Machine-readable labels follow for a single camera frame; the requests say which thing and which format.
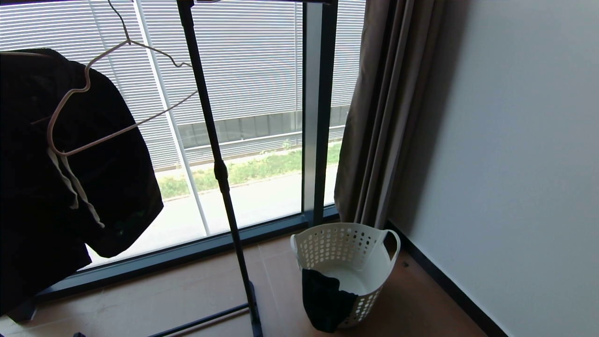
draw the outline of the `drawstring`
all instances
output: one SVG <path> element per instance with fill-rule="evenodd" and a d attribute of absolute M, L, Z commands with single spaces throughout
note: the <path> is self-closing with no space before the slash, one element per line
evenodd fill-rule
<path fill-rule="evenodd" d="M 77 177 L 71 170 L 71 166 L 69 165 L 69 161 L 68 161 L 67 157 L 61 155 L 60 161 L 62 161 L 62 164 L 65 166 L 67 172 L 71 176 L 71 180 L 69 180 L 64 174 L 62 174 L 62 170 L 60 169 L 60 166 L 58 165 L 58 158 L 57 158 L 56 154 L 50 148 L 48 148 L 48 156 L 50 156 L 52 163 L 54 163 L 54 166 L 60 173 L 60 178 L 62 179 L 62 182 L 69 189 L 69 191 L 71 191 L 75 195 L 75 200 L 73 202 L 73 205 L 70 206 L 71 209 L 79 208 L 79 202 L 77 200 L 77 193 L 79 193 L 79 197 L 81 197 L 81 200 L 83 200 L 83 202 L 87 205 L 87 209 L 89 209 L 89 212 L 92 214 L 93 219 L 96 221 L 96 223 L 98 225 L 100 225 L 101 228 L 104 228 L 105 226 L 100 221 L 100 217 L 99 217 L 98 213 L 96 212 L 95 207 L 87 199 L 87 194 L 85 194 L 85 190 L 83 189 L 81 182 L 79 182 L 79 179 L 77 179 Z M 73 190 L 72 185 L 75 185 L 75 189 L 77 190 L 77 192 L 75 192 Z"/>

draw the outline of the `black baseboard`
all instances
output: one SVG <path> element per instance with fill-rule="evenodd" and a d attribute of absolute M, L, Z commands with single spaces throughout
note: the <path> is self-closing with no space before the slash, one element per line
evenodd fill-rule
<path fill-rule="evenodd" d="M 472 318 L 472 320 L 491 337 L 507 337 L 493 320 L 489 318 L 460 288 L 458 288 L 447 275 L 445 275 L 431 260 L 429 260 L 414 244 L 390 221 L 387 222 L 386 229 L 390 229 L 399 234 L 401 239 L 401 249 L 405 249 L 414 261 L 420 264 L 441 288 Z"/>

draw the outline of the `brown curtain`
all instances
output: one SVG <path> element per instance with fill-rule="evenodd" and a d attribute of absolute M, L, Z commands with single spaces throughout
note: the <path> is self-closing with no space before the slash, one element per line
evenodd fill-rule
<path fill-rule="evenodd" d="M 392 182 L 418 114 L 443 0 L 367 0 L 360 72 L 335 185 L 344 222 L 387 220 Z"/>

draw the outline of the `clothes rack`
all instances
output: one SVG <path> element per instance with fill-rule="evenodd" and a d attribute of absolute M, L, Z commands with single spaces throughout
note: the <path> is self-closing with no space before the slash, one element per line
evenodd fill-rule
<path fill-rule="evenodd" d="M 34 0 L 28 2 L 49 2 L 52 0 Z M 233 314 L 238 311 L 242 311 L 244 309 L 249 309 L 250 312 L 250 320 L 252 324 L 252 333 L 254 337 L 262 336 L 262 325 L 260 322 L 260 316 L 258 313 L 258 306 L 256 303 L 256 293 L 252 282 L 249 279 L 247 273 L 246 261 L 243 255 L 243 247 L 241 246 L 241 239 L 239 235 L 239 230 L 237 228 L 237 220 L 235 218 L 235 212 L 233 209 L 233 203 L 231 200 L 231 195 L 229 192 L 229 182 L 228 182 L 228 174 L 224 160 L 222 159 L 222 155 L 220 153 L 219 142 L 216 133 L 216 127 L 214 124 L 214 117 L 212 115 L 212 109 L 210 106 L 210 99 L 208 97 L 208 90 L 206 87 L 206 81 L 204 77 L 204 71 L 202 69 L 201 58 L 199 55 L 198 44 L 195 36 L 195 31 L 193 29 L 193 17 L 192 17 L 192 7 L 195 2 L 214 2 L 210 1 L 202 1 L 202 0 L 177 0 L 177 8 L 179 10 L 179 17 L 181 20 L 181 25 L 183 26 L 183 31 L 185 35 L 185 40 L 187 43 L 187 49 L 189 51 L 189 56 L 191 59 L 191 64 L 193 68 L 193 74 L 196 81 L 196 86 L 198 88 L 200 103 L 202 106 L 202 111 L 204 114 L 205 125 L 208 132 L 208 138 L 210 140 L 210 147 L 212 150 L 212 154 L 214 157 L 214 175 L 219 184 L 220 192 L 222 193 L 223 201 L 225 204 L 225 210 L 227 214 L 227 219 L 229 221 L 229 227 L 231 229 L 231 236 L 233 240 L 233 246 L 235 249 L 235 254 L 237 256 L 237 261 L 239 264 L 241 279 L 243 280 L 244 289 L 246 292 L 247 303 L 235 306 L 233 308 L 218 312 L 216 314 L 200 318 L 198 320 L 183 324 L 181 326 L 173 327 L 168 330 L 164 330 L 162 332 L 151 335 L 150 337 L 163 337 L 168 336 L 173 333 L 183 331 L 189 329 L 191 327 L 207 323 L 209 321 L 217 320 L 221 317 Z M 303 3 L 320 3 L 323 5 L 328 5 L 335 0 L 270 0 L 270 1 L 287 1 L 287 2 L 303 2 Z M 11 1 L 11 0 L 3 0 L 0 1 L 0 5 L 6 4 L 18 4 L 25 3 L 26 1 Z M 76 333 L 75 336 L 84 335 L 81 333 Z"/>

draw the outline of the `white plastic basket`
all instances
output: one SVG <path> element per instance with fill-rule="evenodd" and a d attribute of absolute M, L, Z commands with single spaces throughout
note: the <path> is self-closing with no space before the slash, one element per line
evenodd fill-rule
<path fill-rule="evenodd" d="M 391 259 L 383 245 L 388 233 L 397 240 Z M 313 269 L 337 278 L 339 290 L 358 295 L 352 313 L 339 324 L 340 328 L 354 326 L 368 315 L 391 274 L 400 245 L 394 231 L 343 222 L 315 226 L 291 236 L 291 248 L 300 269 Z"/>

